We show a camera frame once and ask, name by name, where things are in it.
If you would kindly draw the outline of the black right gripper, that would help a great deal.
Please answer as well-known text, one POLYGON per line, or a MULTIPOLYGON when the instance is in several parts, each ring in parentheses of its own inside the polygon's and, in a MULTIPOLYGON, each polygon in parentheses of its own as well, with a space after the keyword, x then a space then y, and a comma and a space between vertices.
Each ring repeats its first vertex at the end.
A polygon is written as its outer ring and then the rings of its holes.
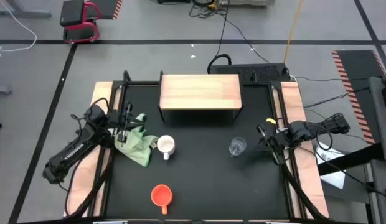
POLYGON ((269 135, 261 124, 257 126, 257 131, 262 135, 262 142, 269 144, 271 147, 293 147, 293 133, 288 129, 278 132, 274 135, 269 135))

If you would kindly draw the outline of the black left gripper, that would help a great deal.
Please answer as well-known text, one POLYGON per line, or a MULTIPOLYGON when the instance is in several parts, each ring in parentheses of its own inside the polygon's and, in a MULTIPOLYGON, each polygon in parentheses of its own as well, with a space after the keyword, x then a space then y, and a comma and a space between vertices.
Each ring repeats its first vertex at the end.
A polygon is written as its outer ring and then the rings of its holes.
POLYGON ((108 128, 118 129, 121 131, 144 130, 144 121, 138 119, 129 120, 131 107, 121 110, 112 109, 108 112, 108 128), (131 124, 143 124, 132 127, 131 124))

